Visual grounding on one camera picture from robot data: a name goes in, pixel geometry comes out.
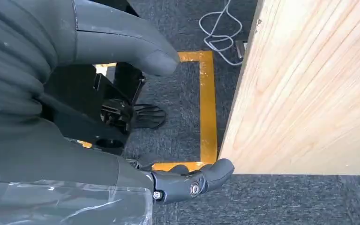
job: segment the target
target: screw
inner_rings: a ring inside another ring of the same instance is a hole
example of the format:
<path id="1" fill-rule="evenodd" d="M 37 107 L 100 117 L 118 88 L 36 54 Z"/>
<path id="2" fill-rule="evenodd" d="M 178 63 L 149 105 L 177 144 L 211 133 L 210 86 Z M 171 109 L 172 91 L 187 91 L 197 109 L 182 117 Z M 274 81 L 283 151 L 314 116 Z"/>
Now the screw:
<path id="1" fill-rule="evenodd" d="M 199 194 L 199 185 L 198 183 L 191 184 L 190 193 L 192 196 Z"/>
<path id="2" fill-rule="evenodd" d="M 154 191 L 154 194 L 152 195 L 152 197 L 153 197 L 155 200 L 160 200 L 160 199 L 162 199 L 162 193 L 159 192 L 159 191 Z"/>

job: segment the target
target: robotic arm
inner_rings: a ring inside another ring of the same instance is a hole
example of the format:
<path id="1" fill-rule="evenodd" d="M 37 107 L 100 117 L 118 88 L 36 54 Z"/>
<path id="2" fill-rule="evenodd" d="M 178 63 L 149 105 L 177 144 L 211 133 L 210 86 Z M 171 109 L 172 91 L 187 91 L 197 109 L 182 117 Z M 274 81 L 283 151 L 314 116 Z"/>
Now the robotic arm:
<path id="1" fill-rule="evenodd" d="M 0 181 L 143 187 L 171 203 L 229 178 L 226 159 L 191 173 L 141 172 L 121 157 L 73 145 L 39 117 L 36 99 L 55 67 L 117 61 L 170 75 L 179 57 L 147 21 L 88 0 L 0 1 Z"/>

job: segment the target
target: wooden board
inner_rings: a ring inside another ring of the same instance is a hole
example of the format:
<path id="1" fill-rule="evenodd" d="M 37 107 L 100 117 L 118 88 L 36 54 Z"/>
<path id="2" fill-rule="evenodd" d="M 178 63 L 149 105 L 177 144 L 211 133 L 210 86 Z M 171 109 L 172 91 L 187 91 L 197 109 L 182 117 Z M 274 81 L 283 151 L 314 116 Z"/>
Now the wooden board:
<path id="1" fill-rule="evenodd" d="M 236 173 L 360 174 L 360 0 L 258 3 L 220 157 Z"/>

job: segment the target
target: electrical cord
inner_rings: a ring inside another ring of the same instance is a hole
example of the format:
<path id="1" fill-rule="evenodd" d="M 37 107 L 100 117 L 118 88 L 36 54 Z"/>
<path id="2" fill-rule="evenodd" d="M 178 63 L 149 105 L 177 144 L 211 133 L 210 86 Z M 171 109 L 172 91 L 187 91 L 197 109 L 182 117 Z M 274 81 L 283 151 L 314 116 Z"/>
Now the electrical cord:
<path id="1" fill-rule="evenodd" d="M 203 15 L 203 16 L 199 19 L 199 22 L 198 22 L 198 23 L 199 23 L 199 27 L 202 29 L 202 31 L 205 32 L 205 33 L 208 35 L 207 37 L 205 37 L 205 38 L 203 39 L 203 41 L 205 42 L 205 44 L 206 44 L 209 48 L 211 48 L 213 51 L 217 52 L 228 64 L 230 64 L 230 65 L 232 65 L 232 66 L 239 66 L 239 65 L 242 64 L 242 62 L 236 62 L 236 63 L 230 62 L 230 61 L 222 54 L 223 51 L 231 48 L 231 47 L 234 45 L 233 37 L 235 37 L 237 34 L 239 34 L 239 33 L 241 32 L 241 30 L 242 30 L 242 23 L 241 23 L 237 18 L 235 18 L 233 15 L 231 15 L 231 14 L 228 12 L 228 6 L 230 5 L 230 3 L 231 3 L 231 0 L 228 0 L 228 2 L 226 3 L 226 5 L 225 5 L 225 7 L 223 8 L 222 11 L 211 12 L 211 13 L 207 13 L 207 14 Z M 229 17 L 231 17 L 233 20 L 235 20 L 235 21 L 240 25 L 240 29 L 239 29 L 237 32 L 235 32 L 233 35 L 231 35 L 231 36 L 228 36 L 228 35 L 214 35 L 213 33 L 215 32 L 216 27 L 217 27 L 217 25 L 218 25 L 218 22 L 220 21 L 221 16 L 224 14 L 224 12 L 227 13 L 227 15 L 228 15 Z M 203 28 L 203 26 L 202 26 L 202 20 L 203 20 L 205 17 L 207 17 L 207 16 L 209 16 L 209 15 L 213 15 L 213 14 L 219 14 L 219 16 L 218 16 L 218 18 L 217 18 L 217 20 L 216 20 L 215 25 L 213 26 L 212 31 L 209 33 L 209 32 L 207 32 L 207 31 Z M 208 41 L 208 38 L 221 38 L 221 39 Z M 219 42 L 223 42 L 223 41 L 227 41 L 227 40 L 229 40 L 229 41 L 231 42 L 231 44 L 230 44 L 229 46 L 225 47 L 225 48 L 217 49 L 217 48 L 214 46 L 214 44 L 213 44 L 213 43 L 219 43 Z"/>

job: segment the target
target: yellow floor marking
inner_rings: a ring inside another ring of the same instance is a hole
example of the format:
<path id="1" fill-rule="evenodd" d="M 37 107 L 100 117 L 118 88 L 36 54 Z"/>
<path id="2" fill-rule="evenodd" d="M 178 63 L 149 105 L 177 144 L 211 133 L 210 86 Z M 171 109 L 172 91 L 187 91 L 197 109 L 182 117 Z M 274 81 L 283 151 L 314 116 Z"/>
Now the yellow floor marking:
<path id="1" fill-rule="evenodd" d="M 179 56 L 181 62 L 199 62 L 201 161 L 157 163 L 153 165 L 153 170 L 168 171 L 176 165 L 183 164 L 190 171 L 193 171 L 206 164 L 213 164 L 217 159 L 216 100 L 212 51 L 179 52 Z"/>

